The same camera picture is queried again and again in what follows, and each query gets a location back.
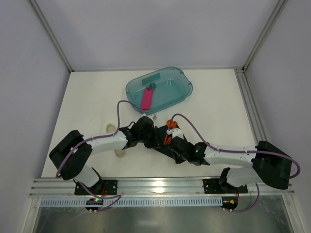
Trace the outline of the black paper napkin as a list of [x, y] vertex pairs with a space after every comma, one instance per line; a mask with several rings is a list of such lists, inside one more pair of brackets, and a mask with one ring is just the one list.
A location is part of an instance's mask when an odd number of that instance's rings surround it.
[[161, 127], [154, 126], [149, 132], [147, 139], [143, 142], [144, 146], [148, 149], [154, 149], [170, 158], [172, 158], [176, 164], [185, 162], [181, 156], [172, 151], [168, 145], [164, 144], [166, 131], [168, 127], [166, 125]]

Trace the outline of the pink rolled napkin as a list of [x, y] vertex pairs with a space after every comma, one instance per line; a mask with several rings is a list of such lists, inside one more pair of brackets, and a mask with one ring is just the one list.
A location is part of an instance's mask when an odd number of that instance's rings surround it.
[[141, 110], [149, 110], [152, 104], [152, 98], [153, 98], [153, 89], [144, 89], [142, 99], [141, 99]]

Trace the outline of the green utensil in pink roll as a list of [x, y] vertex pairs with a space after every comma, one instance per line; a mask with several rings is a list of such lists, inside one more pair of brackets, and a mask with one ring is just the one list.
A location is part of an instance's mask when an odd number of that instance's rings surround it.
[[150, 83], [148, 86], [147, 86], [147, 90], [154, 90], [156, 88], [156, 84], [155, 83]]

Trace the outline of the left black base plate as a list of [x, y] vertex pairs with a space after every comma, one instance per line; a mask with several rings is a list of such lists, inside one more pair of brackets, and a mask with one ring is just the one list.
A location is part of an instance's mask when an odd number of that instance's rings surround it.
[[[82, 187], [82, 185], [74, 180], [75, 182], [75, 190], [74, 194], [76, 196], [85, 196], [89, 195], [89, 193]], [[96, 196], [101, 195], [116, 195], [118, 188], [118, 181], [117, 180], [99, 180], [94, 186], [87, 187], [89, 192]]]

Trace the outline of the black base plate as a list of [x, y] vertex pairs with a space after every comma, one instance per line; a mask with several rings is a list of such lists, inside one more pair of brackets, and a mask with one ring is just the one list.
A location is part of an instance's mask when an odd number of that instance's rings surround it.
[[[89, 193], [82, 187], [82, 185], [74, 180], [75, 182], [75, 190], [74, 194], [76, 196], [85, 196], [89, 195]], [[96, 196], [101, 195], [116, 195], [118, 188], [118, 181], [117, 180], [99, 180], [94, 186], [87, 187], [89, 192]]]
[[228, 185], [221, 186], [219, 178], [202, 179], [204, 194], [246, 194], [248, 189], [246, 185], [232, 187]]

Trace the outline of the teal plastic bin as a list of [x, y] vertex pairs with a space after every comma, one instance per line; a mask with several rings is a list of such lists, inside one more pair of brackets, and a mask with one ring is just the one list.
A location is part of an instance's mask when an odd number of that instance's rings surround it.
[[[144, 89], [155, 83], [152, 104], [149, 110], [141, 110]], [[137, 111], [154, 114], [185, 100], [192, 94], [193, 85], [184, 72], [177, 67], [166, 67], [131, 80], [125, 88], [126, 96]]]

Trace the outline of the aluminium front rail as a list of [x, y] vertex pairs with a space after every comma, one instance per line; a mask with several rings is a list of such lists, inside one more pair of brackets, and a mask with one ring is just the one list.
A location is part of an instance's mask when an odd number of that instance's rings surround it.
[[[117, 180], [117, 195], [137, 197], [159, 196], [229, 196], [235, 194], [204, 194], [202, 179], [216, 177], [171, 177], [171, 178], [106, 178]], [[254, 184], [246, 185], [248, 193], [240, 196], [257, 194]], [[56, 178], [35, 179], [29, 196], [34, 197], [72, 197], [75, 182]]]

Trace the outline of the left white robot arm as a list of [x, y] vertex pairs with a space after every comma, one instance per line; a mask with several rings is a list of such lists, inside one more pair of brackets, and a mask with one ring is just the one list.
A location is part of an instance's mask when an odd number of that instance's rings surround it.
[[100, 194], [105, 181], [86, 165], [90, 156], [110, 150], [124, 150], [146, 142], [154, 134], [154, 121], [142, 116], [132, 127], [121, 127], [115, 133], [86, 138], [78, 130], [69, 132], [49, 154], [57, 168], [57, 177], [73, 179], [78, 189]]

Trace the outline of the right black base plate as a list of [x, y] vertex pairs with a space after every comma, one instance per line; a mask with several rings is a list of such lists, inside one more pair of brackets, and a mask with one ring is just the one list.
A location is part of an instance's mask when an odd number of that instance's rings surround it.
[[246, 194], [248, 189], [246, 185], [232, 187], [228, 185], [221, 186], [219, 178], [202, 179], [204, 194]]

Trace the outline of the orange plastic spoon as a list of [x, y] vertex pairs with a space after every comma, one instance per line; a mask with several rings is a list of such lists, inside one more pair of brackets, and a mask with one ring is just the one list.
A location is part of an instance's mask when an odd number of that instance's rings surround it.
[[169, 120], [167, 121], [166, 125], [167, 125], [168, 128], [173, 128], [173, 126], [174, 126], [174, 121], [171, 120], [171, 119], [169, 119]]

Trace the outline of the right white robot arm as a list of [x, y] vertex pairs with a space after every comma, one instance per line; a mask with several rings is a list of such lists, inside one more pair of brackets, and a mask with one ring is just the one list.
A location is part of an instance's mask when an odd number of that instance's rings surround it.
[[245, 184], [265, 183], [286, 190], [289, 186], [292, 161], [289, 156], [267, 141], [244, 148], [217, 147], [213, 150], [203, 142], [192, 144], [184, 138], [175, 137], [168, 148], [182, 161], [196, 166], [231, 165], [221, 173], [219, 185], [226, 192]]

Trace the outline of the orange plastic knife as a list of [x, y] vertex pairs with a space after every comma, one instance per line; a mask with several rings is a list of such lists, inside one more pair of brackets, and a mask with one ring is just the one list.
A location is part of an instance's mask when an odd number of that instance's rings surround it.
[[[171, 129], [176, 128], [177, 125], [178, 125], [178, 122], [175, 121], [175, 122], [174, 122], [174, 126], [173, 126], [173, 128], [171, 128]], [[169, 144], [170, 141], [171, 141], [171, 136], [169, 136], [168, 134], [166, 134], [163, 144], [164, 144], [164, 145]]]

